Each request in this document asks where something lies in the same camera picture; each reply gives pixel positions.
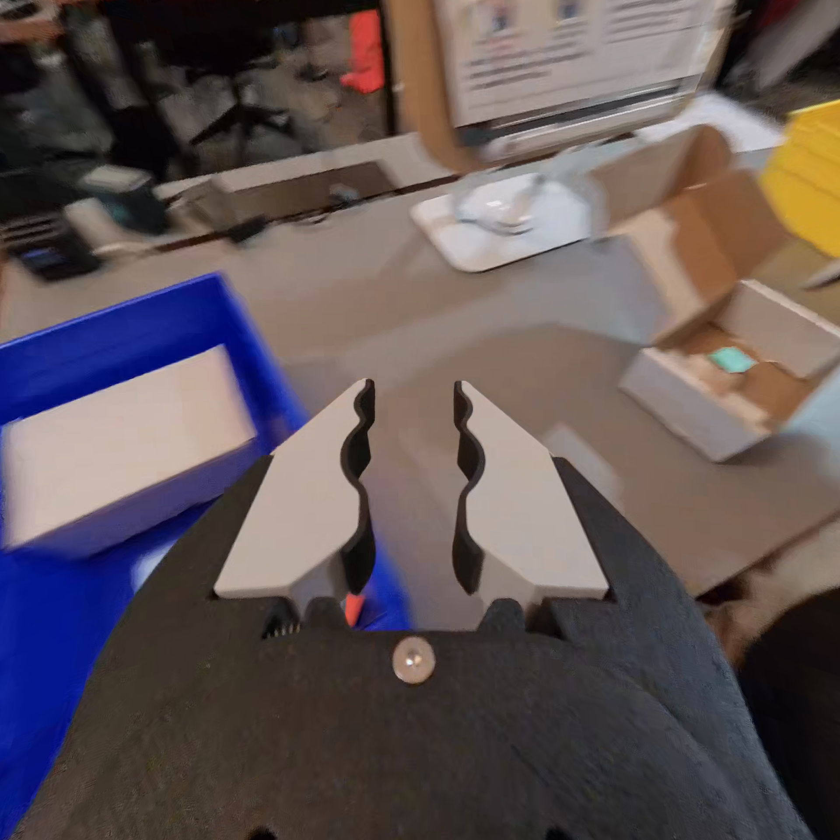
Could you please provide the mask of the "blue plastic bin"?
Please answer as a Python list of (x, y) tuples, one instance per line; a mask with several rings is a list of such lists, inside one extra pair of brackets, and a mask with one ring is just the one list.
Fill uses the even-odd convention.
[(221, 344), (256, 420), (211, 505), (67, 560), (2, 550), (2, 838), (411, 838), (385, 766), (395, 631), (215, 582), (298, 396), (219, 275), (2, 346), (2, 421)]

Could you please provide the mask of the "black office chair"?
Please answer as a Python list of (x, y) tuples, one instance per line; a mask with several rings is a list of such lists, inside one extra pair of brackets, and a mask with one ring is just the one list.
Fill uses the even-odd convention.
[(204, 78), (222, 84), (228, 106), (188, 141), (195, 148), (208, 140), (236, 133), (237, 159), (243, 161), (255, 130), (297, 138), (291, 114), (246, 99), (246, 76), (260, 62), (274, 61), (277, 22), (266, 2), (149, 2), (149, 38), (168, 67), (183, 70), (188, 86)]

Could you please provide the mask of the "orange cone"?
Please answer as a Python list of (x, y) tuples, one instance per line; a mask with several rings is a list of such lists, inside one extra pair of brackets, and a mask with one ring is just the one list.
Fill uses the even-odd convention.
[(380, 14), (375, 10), (352, 14), (349, 35), (349, 68), (342, 74), (340, 84), (362, 95), (371, 95), (385, 84)]

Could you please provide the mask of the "yellow plastic bin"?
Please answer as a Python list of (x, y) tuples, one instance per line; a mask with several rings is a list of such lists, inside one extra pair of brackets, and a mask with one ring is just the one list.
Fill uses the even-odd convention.
[(760, 183), (791, 234), (839, 257), (839, 100), (789, 114)]

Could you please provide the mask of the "person's dark clothing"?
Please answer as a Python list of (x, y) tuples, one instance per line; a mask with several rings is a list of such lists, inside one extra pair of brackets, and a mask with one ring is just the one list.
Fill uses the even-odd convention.
[(765, 752), (812, 834), (839, 838), (839, 590), (779, 617), (738, 680)]

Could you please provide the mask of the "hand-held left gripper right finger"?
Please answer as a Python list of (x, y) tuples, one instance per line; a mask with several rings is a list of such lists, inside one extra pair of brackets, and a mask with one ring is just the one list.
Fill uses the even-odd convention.
[(454, 385), (457, 582), (483, 608), (601, 601), (609, 584), (550, 451), (467, 381)]

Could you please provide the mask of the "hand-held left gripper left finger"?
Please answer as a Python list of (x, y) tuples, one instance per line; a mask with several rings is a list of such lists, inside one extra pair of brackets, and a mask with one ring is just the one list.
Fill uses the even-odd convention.
[(337, 601), (375, 567), (370, 502), (375, 384), (353, 383), (272, 453), (213, 587), (220, 599)]

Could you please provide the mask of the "black power adapter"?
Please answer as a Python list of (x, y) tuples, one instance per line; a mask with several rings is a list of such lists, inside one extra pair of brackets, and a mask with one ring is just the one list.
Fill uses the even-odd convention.
[(100, 258), (71, 227), (18, 233), (6, 240), (5, 247), (31, 274), (47, 282), (85, 276), (101, 266)]

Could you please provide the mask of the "white cardboard mailer box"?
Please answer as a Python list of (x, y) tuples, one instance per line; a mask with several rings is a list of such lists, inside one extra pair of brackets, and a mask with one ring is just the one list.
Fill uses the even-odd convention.
[(223, 345), (2, 428), (2, 549), (78, 560), (219, 496), (259, 456)]
[[(777, 434), (838, 435), (838, 258), (782, 224), (724, 137), (699, 127), (585, 177), (593, 230), (619, 237), (661, 313), (620, 389), (709, 461)], [(759, 363), (728, 375), (707, 354)]]

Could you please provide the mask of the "white instruction stand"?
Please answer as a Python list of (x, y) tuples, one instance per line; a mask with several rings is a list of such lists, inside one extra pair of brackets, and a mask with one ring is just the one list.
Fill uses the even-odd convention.
[(728, 2), (435, 2), (456, 128), (701, 75)]

